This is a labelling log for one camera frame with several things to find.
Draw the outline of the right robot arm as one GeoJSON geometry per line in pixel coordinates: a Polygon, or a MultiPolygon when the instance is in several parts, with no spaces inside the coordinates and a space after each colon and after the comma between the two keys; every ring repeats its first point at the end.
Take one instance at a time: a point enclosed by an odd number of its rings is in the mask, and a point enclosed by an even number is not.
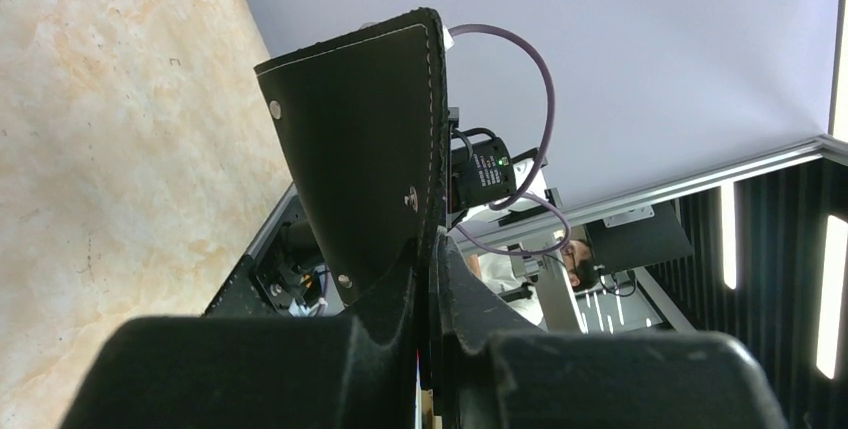
{"type": "Polygon", "coordinates": [[[548,165],[539,150],[510,153],[504,140],[489,128],[461,129],[457,107],[448,109],[451,139],[461,145],[451,150],[448,193],[448,226],[457,226],[477,218],[481,222],[496,221],[503,226],[540,214],[537,204],[519,200],[499,211],[489,206],[512,197],[524,183],[535,164],[548,165]]]}

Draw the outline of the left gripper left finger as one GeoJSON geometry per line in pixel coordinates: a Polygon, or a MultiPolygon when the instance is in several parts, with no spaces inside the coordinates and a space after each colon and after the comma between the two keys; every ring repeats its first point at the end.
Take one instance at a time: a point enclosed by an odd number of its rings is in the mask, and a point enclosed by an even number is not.
{"type": "Polygon", "coordinates": [[[146,317],[107,340],[66,428],[410,428],[418,251],[332,317],[146,317]]]}

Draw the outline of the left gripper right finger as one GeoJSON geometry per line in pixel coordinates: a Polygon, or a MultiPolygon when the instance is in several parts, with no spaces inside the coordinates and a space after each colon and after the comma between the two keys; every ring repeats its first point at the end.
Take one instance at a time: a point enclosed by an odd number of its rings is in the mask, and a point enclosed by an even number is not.
{"type": "Polygon", "coordinates": [[[433,390],[448,428],[783,428],[760,365],[716,332],[543,331],[456,243],[433,253],[433,390]]]}

